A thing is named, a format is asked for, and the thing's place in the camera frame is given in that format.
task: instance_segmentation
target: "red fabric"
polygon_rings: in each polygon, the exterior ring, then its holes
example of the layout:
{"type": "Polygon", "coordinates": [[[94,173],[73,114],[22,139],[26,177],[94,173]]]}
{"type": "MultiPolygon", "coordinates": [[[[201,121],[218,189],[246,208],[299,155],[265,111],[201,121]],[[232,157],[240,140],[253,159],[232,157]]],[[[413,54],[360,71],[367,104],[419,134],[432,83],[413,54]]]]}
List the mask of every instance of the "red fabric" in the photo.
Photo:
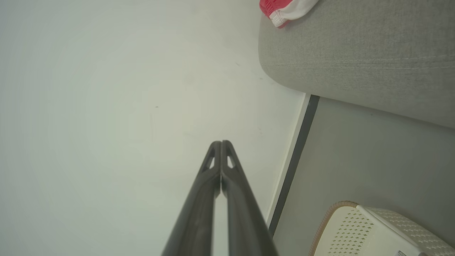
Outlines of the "red fabric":
{"type": "Polygon", "coordinates": [[[272,12],[288,6],[290,2],[292,2],[292,0],[260,0],[259,7],[261,8],[261,11],[270,18],[272,12]]]}

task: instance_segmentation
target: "gray sofa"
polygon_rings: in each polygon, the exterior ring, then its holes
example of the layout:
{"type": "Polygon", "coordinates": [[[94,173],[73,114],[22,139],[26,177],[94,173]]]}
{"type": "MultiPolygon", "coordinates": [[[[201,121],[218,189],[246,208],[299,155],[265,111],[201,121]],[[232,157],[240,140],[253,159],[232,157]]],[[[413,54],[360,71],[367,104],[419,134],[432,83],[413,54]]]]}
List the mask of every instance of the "gray sofa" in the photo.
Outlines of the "gray sofa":
{"type": "Polygon", "coordinates": [[[277,29],[259,58],[276,82],[455,128],[455,0],[319,0],[277,29]]]}

